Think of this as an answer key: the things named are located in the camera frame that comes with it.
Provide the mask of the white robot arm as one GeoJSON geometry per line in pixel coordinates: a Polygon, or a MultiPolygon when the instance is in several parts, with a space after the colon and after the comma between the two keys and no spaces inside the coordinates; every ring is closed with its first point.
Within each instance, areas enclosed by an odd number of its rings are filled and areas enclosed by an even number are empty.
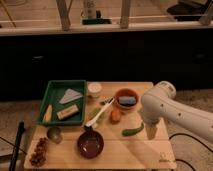
{"type": "Polygon", "coordinates": [[[161,81],[141,96],[141,117],[154,127],[166,118],[203,139],[213,143],[213,113],[174,100],[176,89],[168,81],[161,81]]]}

